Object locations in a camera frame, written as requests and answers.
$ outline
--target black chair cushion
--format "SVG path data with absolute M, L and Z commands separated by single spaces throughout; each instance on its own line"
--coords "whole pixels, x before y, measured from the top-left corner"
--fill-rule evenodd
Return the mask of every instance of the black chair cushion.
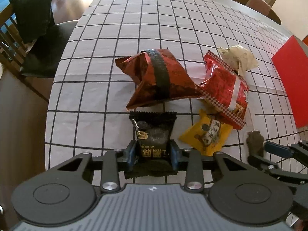
M 78 20 L 60 23 L 48 28 L 27 54 L 20 72 L 24 76 L 53 78 L 68 39 Z

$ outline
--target white grid tablecloth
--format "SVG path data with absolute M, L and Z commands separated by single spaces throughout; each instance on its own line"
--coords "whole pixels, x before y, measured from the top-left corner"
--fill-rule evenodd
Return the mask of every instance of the white grid tablecloth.
M 292 110 L 271 57 L 290 35 L 215 0 L 93 0 L 74 29 L 54 79 L 47 113 L 46 169 L 83 151 L 99 156 L 126 148 L 134 130 L 125 109 L 135 84 L 115 66 L 115 58 L 145 49 L 169 48 L 188 74 L 204 67 L 203 56 L 240 44 L 250 49 L 259 68 L 247 72 L 254 128 L 265 139 L 287 145 L 308 140 L 307 128 L 295 127 Z M 167 102 L 142 111 L 176 111 L 171 138 L 199 119 L 196 99 Z M 246 162 L 246 128 L 233 130 L 222 151 Z M 294 159 L 279 162 L 284 170 L 307 173 Z M 184 182 L 185 172 L 166 178 L 136 178 L 136 183 Z M 98 185 L 100 173 L 93 184 Z M 204 181 L 212 181 L 204 171 Z M 121 183 L 125 182 L 121 173 Z

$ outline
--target white stripe on red package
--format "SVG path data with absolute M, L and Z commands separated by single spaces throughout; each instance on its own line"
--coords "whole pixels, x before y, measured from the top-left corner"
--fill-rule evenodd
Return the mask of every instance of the white stripe on red package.
M 204 61 L 206 76 L 204 82 L 198 84 L 203 99 L 215 106 L 217 120 L 230 124 L 234 129 L 242 129 L 248 105 L 247 82 L 211 51 L 206 53 Z

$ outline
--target screw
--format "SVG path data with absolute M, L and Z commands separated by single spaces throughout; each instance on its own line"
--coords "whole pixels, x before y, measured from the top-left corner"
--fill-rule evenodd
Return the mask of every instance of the screw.
M 200 182 L 197 182 L 197 181 L 192 181 L 192 182 L 189 182 L 187 184 L 187 187 L 189 189 L 196 190 L 196 189 L 202 188 L 202 184 Z
M 103 184 L 103 189 L 105 189 L 105 190 L 114 190 L 117 187 L 118 187 L 118 185 L 115 182 L 105 182 Z

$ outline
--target red panel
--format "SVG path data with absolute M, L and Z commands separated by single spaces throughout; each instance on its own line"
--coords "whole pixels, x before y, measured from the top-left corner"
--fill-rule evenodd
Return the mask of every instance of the red panel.
M 294 36 L 272 61 L 288 95 L 296 127 L 308 125 L 308 57 Z

